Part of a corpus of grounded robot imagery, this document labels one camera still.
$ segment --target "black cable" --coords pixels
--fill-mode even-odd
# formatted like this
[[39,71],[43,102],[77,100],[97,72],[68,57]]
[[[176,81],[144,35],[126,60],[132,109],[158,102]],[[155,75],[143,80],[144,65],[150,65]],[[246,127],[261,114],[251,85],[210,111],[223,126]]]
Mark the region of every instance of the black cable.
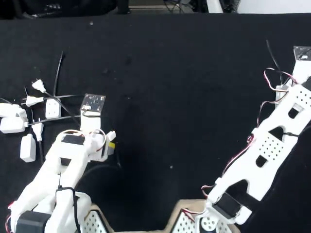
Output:
[[10,103],[10,104],[12,104],[10,101],[8,101],[8,100],[6,100],[6,99],[4,99],[4,98],[0,98],[0,100],[2,100],[2,101],[5,102],[5,103]]
[[172,14],[173,12],[172,12],[172,10],[168,7],[168,5],[166,4],[166,1],[165,1],[165,0],[163,1],[163,3],[164,3],[164,5],[165,5],[165,7],[168,9],[168,11]]
[[58,98],[52,96],[51,94],[49,94],[49,93],[46,92],[46,91],[44,92],[44,94],[48,95],[50,98],[52,98],[52,99],[54,99],[56,102],[58,102],[58,103],[60,104],[60,106],[62,106],[62,108],[71,116],[72,120],[73,120],[73,121],[79,126],[79,128],[80,128],[81,124],[76,120],[74,114],[72,114],[71,111],[69,111],[69,110],[67,109],[67,107],[66,107],[65,105],[63,105],[62,102],[61,102]]
[[43,155],[42,141],[38,141],[38,143],[39,143],[41,164],[44,164],[44,155]]
[[89,110],[85,110],[82,112],[82,116],[88,117],[88,118],[96,118],[96,117],[101,117],[101,116],[94,116],[94,115],[86,115],[86,112],[90,112]]
[[60,58],[59,58],[57,71],[56,71],[56,76],[55,76],[55,81],[54,81],[54,89],[53,89],[53,96],[56,96],[56,89],[57,89],[59,70],[60,70],[60,66],[62,65],[63,58],[64,58],[64,52],[62,51],[62,53],[60,55]]
[[55,96],[56,98],[69,98],[69,97],[84,97],[85,95],[63,95],[63,96]]
[[49,122],[49,121],[56,121],[56,120],[65,120],[65,119],[71,119],[71,116],[62,116],[59,118],[53,118],[53,119],[45,119],[45,120],[40,120],[40,121],[35,121],[34,123],[30,123],[29,126],[35,125],[35,124],[39,124],[39,123],[44,123],[44,122]]
[[306,51],[304,51],[302,54],[300,54],[299,59],[301,59],[303,55],[306,55],[310,51],[311,51],[311,48],[306,50]]
[[77,232],[81,233],[80,225],[79,225],[79,221],[78,221],[78,203],[77,203],[76,191],[72,187],[62,187],[61,185],[59,185],[56,192],[63,191],[63,190],[71,190],[72,191],[74,222],[76,224]]
[[271,47],[270,47],[270,43],[269,43],[269,40],[266,39],[266,43],[267,43],[267,48],[268,48],[268,51],[270,53],[270,56],[274,62],[274,64],[276,65],[277,69],[280,71],[280,82],[281,82],[281,85],[283,85],[283,75],[282,75],[282,72],[281,72],[281,69],[280,69],[280,66],[278,65],[278,63],[276,62],[276,58],[273,56],[273,53],[272,53],[272,50],[271,50]]
[[88,176],[88,174],[92,173],[93,171],[100,169],[100,168],[111,168],[111,169],[115,169],[115,170],[120,170],[119,167],[117,166],[111,166],[108,164],[101,164],[101,165],[97,165],[94,166],[92,168],[90,168],[89,170],[87,170],[80,178],[80,180],[78,181],[78,183],[76,184],[76,188],[79,186],[79,184],[81,183],[81,180],[83,180],[86,176]]

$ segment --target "black surface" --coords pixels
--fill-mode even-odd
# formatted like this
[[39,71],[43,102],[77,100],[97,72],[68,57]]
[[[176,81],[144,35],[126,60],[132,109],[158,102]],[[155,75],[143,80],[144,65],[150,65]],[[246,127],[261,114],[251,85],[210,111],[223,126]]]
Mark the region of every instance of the black surface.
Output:
[[[246,145],[260,103],[275,98],[263,79],[263,70],[273,65],[265,40],[281,69],[291,72],[293,45],[310,45],[310,21],[311,15],[1,21],[0,93],[22,98],[24,85],[31,90],[35,78],[52,90],[65,51],[58,94],[107,96],[103,129],[116,129],[123,167],[123,173],[97,170],[81,182],[81,191],[117,231],[163,229],[179,199],[203,197],[200,187],[213,183]],[[278,84],[278,74],[271,82]],[[77,113],[81,101],[63,103]],[[267,106],[261,119],[273,108]],[[43,118],[43,110],[42,104],[35,106],[35,119]],[[46,124],[45,152],[70,128],[75,128],[71,121]],[[40,167],[39,161],[19,159],[22,135],[0,135],[3,221],[6,206]],[[299,139],[243,232],[309,232],[310,137],[305,132]]]

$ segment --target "white connector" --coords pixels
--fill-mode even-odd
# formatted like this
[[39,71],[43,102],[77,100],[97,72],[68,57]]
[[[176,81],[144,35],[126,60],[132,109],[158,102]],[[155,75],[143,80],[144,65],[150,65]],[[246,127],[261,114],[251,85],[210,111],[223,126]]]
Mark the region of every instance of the white connector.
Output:
[[31,107],[37,103],[41,103],[44,101],[44,97],[34,97],[34,96],[27,96],[25,105],[27,107]]
[[35,133],[35,136],[37,138],[37,142],[42,141],[43,124],[38,123],[38,124],[32,125],[31,128],[33,129],[33,132]]
[[25,122],[28,121],[25,109],[18,104],[0,103],[0,117],[20,117]]
[[62,106],[54,99],[47,99],[45,105],[45,118],[54,119],[62,116]]
[[25,131],[28,122],[24,122],[20,117],[3,118],[0,123],[0,131],[2,133],[19,133]]
[[22,137],[19,157],[27,163],[35,161],[35,140],[31,133]]
[[44,88],[44,85],[43,85],[43,82],[41,79],[35,81],[33,84],[32,84],[33,88],[38,90],[38,91],[41,91],[42,93],[46,92],[47,90]]

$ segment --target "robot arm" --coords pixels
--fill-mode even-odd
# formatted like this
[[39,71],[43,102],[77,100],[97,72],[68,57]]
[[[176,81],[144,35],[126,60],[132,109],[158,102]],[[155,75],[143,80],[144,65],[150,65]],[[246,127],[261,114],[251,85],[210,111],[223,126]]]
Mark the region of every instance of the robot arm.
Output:
[[[90,133],[70,131],[60,133],[50,148],[46,161],[34,180],[26,186],[11,209],[12,232],[19,232],[25,221],[42,222],[45,233],[75,232],[73,192],[60,187],[74,188],[84,173],[90,158],[106,154],[103,149],[108,141],[113,140],[115,133]],[[70,160],[67,166],[62,165],[62,159]],[[76,193],[78,222],[84,221],[91,206],[91,199],[83,193]]]

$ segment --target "hole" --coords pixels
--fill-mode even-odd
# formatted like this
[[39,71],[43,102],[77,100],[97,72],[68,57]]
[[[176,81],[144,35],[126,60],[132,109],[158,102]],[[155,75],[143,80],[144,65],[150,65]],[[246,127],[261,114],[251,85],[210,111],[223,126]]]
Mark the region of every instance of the hole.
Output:
[[269,133],[272,134],[274,137],[276,137],[278,140],[281,141],[282,137],[283,137],[284,131],[283,131],[283,129],[280,126],[278,126],[278,127],[274,128],[274,129],[270,130]]
[[288,116],[291,118],[291,119],[295,119],[295,117],[298,115],[298,111],[294,108],[291,108],[291,110],[288,112]]

